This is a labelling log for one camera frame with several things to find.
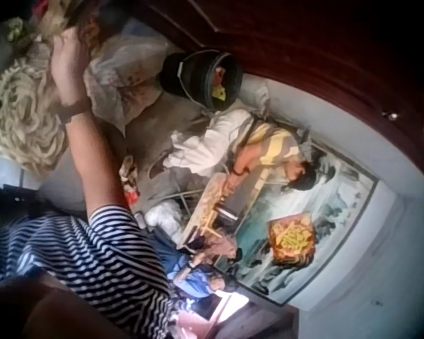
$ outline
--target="black bucket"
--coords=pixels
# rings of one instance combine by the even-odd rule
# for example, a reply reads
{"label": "black bucket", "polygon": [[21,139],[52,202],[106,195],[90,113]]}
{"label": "black bucket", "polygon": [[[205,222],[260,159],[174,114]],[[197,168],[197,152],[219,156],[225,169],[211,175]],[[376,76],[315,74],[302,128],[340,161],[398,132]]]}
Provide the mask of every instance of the black bucket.
{"label": "black bucket", "polygon": [[[213,77],[219,66],[225,69],[221,83],[226,91],[224,101],[212,96]],[[223,111],[237,99],[242,78],[243,71],[235,57],[215,50],[171,54],[163,62],[159,74],[163,90],[198,102],[213,111]]]}

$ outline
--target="painting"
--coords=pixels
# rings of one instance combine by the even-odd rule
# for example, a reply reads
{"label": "painting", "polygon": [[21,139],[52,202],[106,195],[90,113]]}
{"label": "painting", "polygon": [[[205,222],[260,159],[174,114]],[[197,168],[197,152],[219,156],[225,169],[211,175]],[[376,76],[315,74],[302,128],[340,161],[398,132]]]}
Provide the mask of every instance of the painting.
{"label": "painting", "polygon": [[[242,260],[233,263],[219,258],[215,262],[217,270],[280,306],[305,288],[330,262],[364,213],[377,183],[357,164],[316,141],[312,162],[318,175],[317,184],[309,191],[289,189],[282,171],[271,169],[235,228]],[[305,216],[312,224],[313,236],[308,241],[313,244],[307,244],[310,255],[307,260],[281,263],[273,248],[282,240],[271,239],[271,227],[277,220],[293,222]],[[288,222],[284,225],[284,232],[288,232]]]}

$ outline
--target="person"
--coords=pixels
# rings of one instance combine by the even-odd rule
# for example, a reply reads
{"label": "person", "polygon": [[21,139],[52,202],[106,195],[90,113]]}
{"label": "person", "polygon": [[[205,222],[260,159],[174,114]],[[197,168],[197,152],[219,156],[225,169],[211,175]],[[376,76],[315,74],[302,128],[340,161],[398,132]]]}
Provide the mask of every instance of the person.
{"label": "person", "polygon": [[[55,38],[51,73],[63,111],[70,112],[63,119],[88,222],[41,207],[0,218],[0,286],[16,277],[37,279],[73,292],[128,335],[164,338],[166,273],[126,204],[118,168],[91,113],[83,82],[87,65],[88,50],[75,28]],[[6,214],[15,207],[7,205]]]}
{"label": "person", "polygon": [[[181,133],[174,132],[174,151],[164,154],[154,163],[149,177],[152,179],[173,167],[188,168],[193,174],[207,177],[230,151],[237,153],[237,157],[225,185],[225,196],[260,165],[280,165],[291,188],[301,191],[311,189],[316,182],[316,172],[303,158],[294,135],[262,120],[256,121],[250,131],[253,120],[247,110],[234,109],[212,119],[201,138],[192,136],[185,139]],[[249,138],[241,147],[248,132]]]}
{"label": "person", "polygon": [[[206,270],[207,249],[197,251],[193,256],[176,249],[176,244],[160,227],[148,233],[148,240],[157,252],[169,281],[194,298],[204,298],[225,288],[223,277],[212,270]],[[230,260],[239,261],[242,250],[228,254]]]}

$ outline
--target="wooden door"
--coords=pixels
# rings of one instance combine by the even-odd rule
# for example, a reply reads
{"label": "wooden door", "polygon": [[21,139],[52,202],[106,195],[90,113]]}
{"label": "wooden door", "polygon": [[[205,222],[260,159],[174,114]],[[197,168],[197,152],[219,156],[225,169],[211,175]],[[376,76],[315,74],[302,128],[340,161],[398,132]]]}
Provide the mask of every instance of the wooden door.
{"label": "wooden door", "polygon": [[346,110],[424,172],[423,6],[141,0],[135,2],[134,15],[182,49],[231,52],[246,73],[286,83]]}

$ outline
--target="white pants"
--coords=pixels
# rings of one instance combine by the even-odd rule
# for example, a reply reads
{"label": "white pants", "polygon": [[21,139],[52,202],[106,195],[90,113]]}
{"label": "white pants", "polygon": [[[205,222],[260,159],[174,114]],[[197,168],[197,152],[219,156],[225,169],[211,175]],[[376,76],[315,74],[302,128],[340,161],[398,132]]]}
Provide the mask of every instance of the white pants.
{"label": "white pants", "polygon": [[175,131],[171,135],[175,151],[163,162],[167,168],[185,167],[192,173],[209,177],[214,167],[226,155],[232,142],[238,137],[240,126],[251,117],[245,109],[233,111],[212,119],[202,137],[192,136],[185,139]]}

